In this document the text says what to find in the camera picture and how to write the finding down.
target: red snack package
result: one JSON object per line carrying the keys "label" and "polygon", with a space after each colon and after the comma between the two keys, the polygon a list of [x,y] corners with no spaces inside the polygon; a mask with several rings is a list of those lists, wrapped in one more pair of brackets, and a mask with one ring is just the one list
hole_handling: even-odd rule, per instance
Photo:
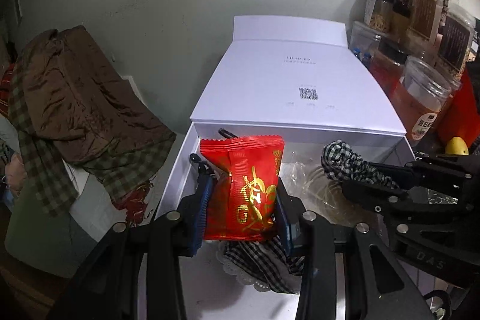
{"label": "red snack package", "polygon": [[284,146],[280,136],[201,140],[200,153],[228,174],[208,203],[205,240],[262,241],[277,234],[272,213]]}

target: screw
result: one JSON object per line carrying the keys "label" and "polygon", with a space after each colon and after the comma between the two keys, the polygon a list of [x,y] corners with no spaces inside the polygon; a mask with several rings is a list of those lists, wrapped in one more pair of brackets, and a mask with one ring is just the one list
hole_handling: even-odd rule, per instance
{"label": "screw", "polygon": [[397,232],[401,234],[406,234],[409,231],[409,226],[407,224],[398,224]]}
{"label": "screw", "polygon": [[307,221],[313,221],[317,218],[317,214],[314,211],[305,211],[302,217]]}
{"label": "screw", "polygon": [[370,227],[368,226],[367,223],[358,223],[357,224],[357,231],[359,231],[362,234],[365,234],[368,231],[370,231]]}
{"label": "screw", "polygon": [[115,223],[114,226],[113,226],[113,231],[118,233],[118,234],[120,232],[123,232],[125,229],[127,229],[127,225],[122,221],[119,221],[118,223]]}
{"label": "screw", "polygon": [[177,211],[169,211],[166,214],[166,218],[170,221],[177,221],[180,218],[180,213]]}

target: plaid fabric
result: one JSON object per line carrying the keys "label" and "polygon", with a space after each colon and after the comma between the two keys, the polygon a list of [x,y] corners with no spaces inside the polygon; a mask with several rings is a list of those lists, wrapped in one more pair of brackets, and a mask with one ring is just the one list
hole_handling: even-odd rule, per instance
{"label": "plaid fabric", "polygon": [[288,258],[278,236],[264,242],[229,241],[224,256],[256,280],[277,293],[298,294],[281,277],[281,272],[270,256],[275,256],[289,274],[301,276],[303,257]]}
{"label": "plaid fabric", "polygon": [[[23,68],[27,67],[35,45],[17,60],[9,97],[9,120],[18,131],[18,141],[29,182],[37,192],[44,212],[57,216],[71,207],[78,197],[53,141],[35,135],[23,94]],[[98,158],[81,165],[97,177],[115,202],[151,178],[163,165],[176,135],[142,150],[111,156],[106,150]]]}
{"label": "plaid fabric", "polygon": [[341,182],[354,179],[389,188],[399,186],[389,176],[383,175],[342,140],[334,141],[323,148],[322,167],[328,179]]}

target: gold lettering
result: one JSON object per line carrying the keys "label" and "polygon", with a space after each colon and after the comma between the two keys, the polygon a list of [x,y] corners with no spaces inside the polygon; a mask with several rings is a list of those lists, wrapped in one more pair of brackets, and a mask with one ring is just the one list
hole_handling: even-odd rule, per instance
{"label": "gold lettering", "polygon": [[248,215],[248,206],[247,205],[239,205],[237,208],[237,221],[240,224],[244,224],[247,222],[247,215]]}

